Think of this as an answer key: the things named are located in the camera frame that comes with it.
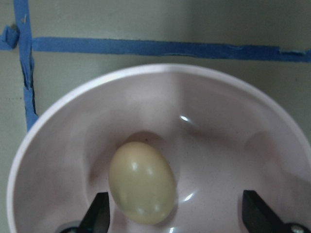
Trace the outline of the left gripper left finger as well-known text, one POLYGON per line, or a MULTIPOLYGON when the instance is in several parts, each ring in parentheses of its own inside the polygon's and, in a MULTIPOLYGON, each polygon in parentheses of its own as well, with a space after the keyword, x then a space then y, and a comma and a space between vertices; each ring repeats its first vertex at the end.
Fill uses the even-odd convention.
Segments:
POLYGON ((58 233, 107 233, 110 226, 108 192, 97 193, 78 226, 66 226, 58 233))

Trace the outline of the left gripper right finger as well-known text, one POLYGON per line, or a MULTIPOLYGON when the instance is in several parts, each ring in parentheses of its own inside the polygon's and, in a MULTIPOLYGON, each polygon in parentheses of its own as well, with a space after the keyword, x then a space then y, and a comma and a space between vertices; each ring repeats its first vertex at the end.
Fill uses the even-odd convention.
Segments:
POLYGON ((309 233, 295 222, 285 223, 254 190, 242 194, 242 222, 250 233, 309 233))

